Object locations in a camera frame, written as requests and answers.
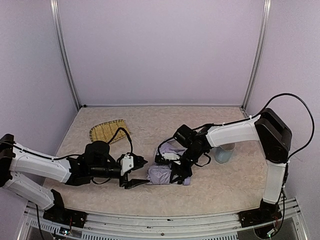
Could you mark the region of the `lavender folding umbrella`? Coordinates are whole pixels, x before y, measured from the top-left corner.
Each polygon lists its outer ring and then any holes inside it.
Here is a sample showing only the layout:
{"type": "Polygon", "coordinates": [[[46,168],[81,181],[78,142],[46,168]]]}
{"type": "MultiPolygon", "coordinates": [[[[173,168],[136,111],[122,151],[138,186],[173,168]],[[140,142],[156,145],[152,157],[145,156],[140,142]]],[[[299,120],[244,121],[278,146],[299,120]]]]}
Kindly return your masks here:
{"type": "MultiPolygon", "coordinates": [[[[173,153],[177,155],[182,155],[185,152],[185,148],[177,143],[176,140],[171,139],[165,142],[159,151],[161,154],[173,153]]],[[[148,168],[146,179],[149,180],[147,185],[170,185],[170,176],[172,173],[172,164],[161,165],[153,161],[152,165],[148,168]]]]}

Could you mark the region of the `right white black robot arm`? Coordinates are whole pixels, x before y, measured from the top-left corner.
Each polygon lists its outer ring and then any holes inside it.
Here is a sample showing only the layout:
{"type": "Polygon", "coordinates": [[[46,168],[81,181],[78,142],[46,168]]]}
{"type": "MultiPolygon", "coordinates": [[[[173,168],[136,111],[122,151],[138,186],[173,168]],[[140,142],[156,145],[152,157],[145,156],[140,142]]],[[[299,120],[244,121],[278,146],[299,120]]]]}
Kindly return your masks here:
{"type": "Polygon", "coordinates": [[[273,213],[277,210],[289,168],[292,131],[270,108],[256,116],[235,122],[207,123],[197,129],[183,124],[173,135],[185,148],[174,170],[177,181],[192,176],[192,167],[199,158],[218,147],[255,142],[267,164],[266,182],[259,210],[273,213]]]}

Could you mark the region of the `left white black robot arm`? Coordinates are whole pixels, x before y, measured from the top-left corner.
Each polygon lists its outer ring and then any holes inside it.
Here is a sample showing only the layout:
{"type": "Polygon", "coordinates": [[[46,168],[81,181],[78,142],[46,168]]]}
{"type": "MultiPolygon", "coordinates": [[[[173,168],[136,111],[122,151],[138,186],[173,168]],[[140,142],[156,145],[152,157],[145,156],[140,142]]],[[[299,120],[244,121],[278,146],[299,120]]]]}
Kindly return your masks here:
{"type": "Polygon", "coordinates": [[[131,171],[142,168],[147,161],[133,152],[123,154],[118,160],[110,155],[110,145],[94,141],[86,145],[83,154],[64,157],[46,155],[18,144],[12,134],[0,139],[0,186],[49,211],[64,209],[59,192],[49,190],[25,174],[49,178],[69,186],[89,184],[95,178],[117,179],[119,185],[131,189],[148,183],[147,179],[129,179],[131,171]]]}

